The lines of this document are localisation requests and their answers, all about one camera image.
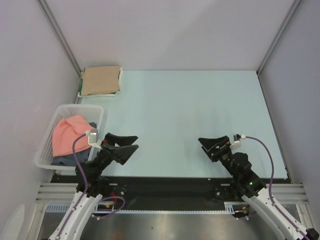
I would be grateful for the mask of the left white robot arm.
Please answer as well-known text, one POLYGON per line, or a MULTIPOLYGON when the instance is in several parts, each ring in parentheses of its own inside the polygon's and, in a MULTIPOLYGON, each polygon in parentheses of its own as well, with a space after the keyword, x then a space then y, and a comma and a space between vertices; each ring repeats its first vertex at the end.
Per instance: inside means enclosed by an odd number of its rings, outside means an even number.
POLYGON ((72 143, 72 153, 76 162, 75 173, 78 178, 77 187, 71 204, 55 231, 49 236, 50 240, 79 240, 90 218, 101 220, 122 210, 126 200, 122 196, 113 195, 110 181, 102 176, 102 172, 113 162, 124 165, 139 148, 134 142, 137 136, 118 136, 107 133, 98 142, 89 141, 92 147, 99 148, 92 160, 79 162, 76 155, 76 144, 83 138, 91 138, 91 132, 77 137, 72 143), (105 201, 119 200, 120 207, 112 209, 105 215, 94 214, 95 207, 105 201))

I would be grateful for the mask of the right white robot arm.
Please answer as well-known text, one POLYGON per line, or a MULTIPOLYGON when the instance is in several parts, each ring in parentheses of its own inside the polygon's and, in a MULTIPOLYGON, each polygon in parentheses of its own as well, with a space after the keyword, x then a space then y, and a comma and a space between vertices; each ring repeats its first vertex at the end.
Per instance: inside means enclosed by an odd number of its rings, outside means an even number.
POLYGON ((231 196, 244 200, 273 229, 279 240, 318 240, 316 229, 306 227, 294 218, 272 193, 275 165, 270 150, 260 139, 245 134, 235 134, 234 143, 228 136, 219 138, 198 138, 202 150, 215 163, 220 162, 232 176, 231 196), (233 148, 241 140, 250 139, 260 143, 271 162, 269 185, 252 170, 246 153, 233 153, 233 148))

